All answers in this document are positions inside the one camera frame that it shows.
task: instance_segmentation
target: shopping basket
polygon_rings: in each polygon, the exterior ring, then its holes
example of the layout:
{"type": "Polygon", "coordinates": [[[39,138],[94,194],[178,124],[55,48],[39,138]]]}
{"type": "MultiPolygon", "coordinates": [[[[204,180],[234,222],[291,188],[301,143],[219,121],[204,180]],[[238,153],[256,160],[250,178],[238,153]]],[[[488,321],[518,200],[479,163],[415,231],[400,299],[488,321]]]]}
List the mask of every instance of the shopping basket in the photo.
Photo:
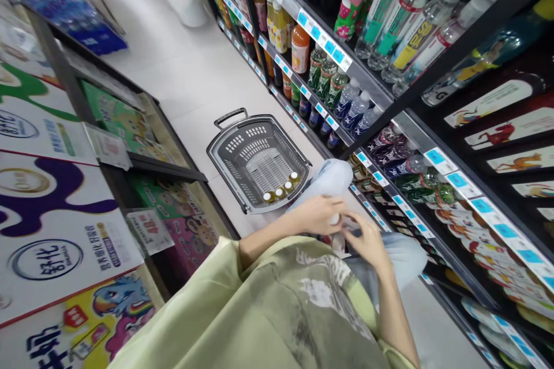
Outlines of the shopping basket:
{"type": "Polygon", "coordinates": [[[206,151],[244,213],[271,212],[302,193],[312,164],[272,115],[248,116],[246,109],[239,108],[218,118],[214,124],[221,132],[206,151]],[[244,119],[221,127],[223,121],[241,113],[244,119]],[[264,193],[283,187],[292,172],[300,176],[292,193],[265,203],[264,193]]]}

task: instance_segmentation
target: beverage aisle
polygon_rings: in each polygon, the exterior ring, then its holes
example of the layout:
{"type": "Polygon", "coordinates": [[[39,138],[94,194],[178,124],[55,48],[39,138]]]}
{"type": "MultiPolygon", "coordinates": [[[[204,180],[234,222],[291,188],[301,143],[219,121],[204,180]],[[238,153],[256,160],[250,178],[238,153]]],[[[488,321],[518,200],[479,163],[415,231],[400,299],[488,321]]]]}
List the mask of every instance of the beverage aisle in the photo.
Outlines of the beverage aisle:
{"type": "MultiPolygon", "coordinates": [[[[105,60],[156,96],[237,231],[245,236],[275,215],[244,215],[206,154],[218,133],[214,120],[240,107],[273,115],[303,154],[312,172],[323,159],[263,88],[216,23],[187,29],[165,0],[104,0],[127,32],[129,50],[105,60]]],[[[367,214],[348,193],[349,205],[367,214]]],[[[485,362],[420,281],[403,292],[423,368],[485,368],[485,362]]]]}

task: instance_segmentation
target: basket handle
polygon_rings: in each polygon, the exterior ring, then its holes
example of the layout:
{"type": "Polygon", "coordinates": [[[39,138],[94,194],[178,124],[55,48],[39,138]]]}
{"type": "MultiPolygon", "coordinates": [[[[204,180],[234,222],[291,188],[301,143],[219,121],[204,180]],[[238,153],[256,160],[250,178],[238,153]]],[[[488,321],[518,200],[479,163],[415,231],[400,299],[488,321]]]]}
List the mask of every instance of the basket handle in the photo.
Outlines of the basket handle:
{"type": "Polygon", "coordinates": [[[245,115],[245,118],[248,118],[248,113],[246,112],[246,108],[242,107],[242,108],[239,108],[237,110],[234,110],[234,111],[231,111],[231,112],[228,112],[227,114],[225,114],[224,116],[221,116],[219,117],[216,121],[214,121],[214,124],[217,128],[219,128],[220,130],[223,130],[223,128],[221,127],[221,123],[229,118],[231,118],[232,116],[235,116],[237,114],[240,114],[240,113],[244,113],[245,115]]]}

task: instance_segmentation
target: logo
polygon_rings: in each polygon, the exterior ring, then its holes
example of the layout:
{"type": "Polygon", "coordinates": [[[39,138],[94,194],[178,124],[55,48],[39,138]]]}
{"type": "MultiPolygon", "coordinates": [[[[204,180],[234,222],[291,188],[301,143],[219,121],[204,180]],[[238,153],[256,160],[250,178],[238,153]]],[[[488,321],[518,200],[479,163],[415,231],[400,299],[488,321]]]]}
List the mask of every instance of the logo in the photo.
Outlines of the logo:
{"type": "Polygon", "coordinates": [[[39,135],[38,129],[16,114],[0,110],[0,134],[13,138],[31,138],[39,135]]]}
{"type": "Polygon", "coordinates": [[[83,250],[71,241],[44,239],[22,246],[8,259],[8,267],[26,280],[53,280],[83,261],[83,250]]]}
{"type": "Polygon", "coordinates": [[[18,193],[40,193],[50,187],[50,181],[40,173],[23,168],[0,170],[0,189],[18,193]]]}

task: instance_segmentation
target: jeans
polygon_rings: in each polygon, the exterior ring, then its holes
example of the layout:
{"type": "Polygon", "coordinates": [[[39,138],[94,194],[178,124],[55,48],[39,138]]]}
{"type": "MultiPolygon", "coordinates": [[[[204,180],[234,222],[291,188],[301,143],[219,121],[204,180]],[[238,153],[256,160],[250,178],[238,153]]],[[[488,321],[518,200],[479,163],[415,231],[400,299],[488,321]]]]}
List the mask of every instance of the jeans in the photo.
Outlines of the jeans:
{"type": "MultiPolygon", "coordinates": [[[[342,195],[348,189],[352,178],[353,174],[350,164],[337,159],[326,160],[312,178],[310,185],[287,212],[302,204],[306,199],[319,194],[342,195]]],[[[358,229],[353,233],[359,236],[361,230],[358,229]]],[[[387,232],[382,233],[381,237],[394,267],[398,289],[402,290],[423,272],[423,268],[427,264],[427,253],[417,240],[409,236],[397,232],[387,232]]],[[[354,275],[358,277],[373,304],[377,305],[379,303],[379,280],[373,266],[360,257],[350,245],[349,252],[354,255],[344,259],[344,261],[348,264],[354,275]]]]}

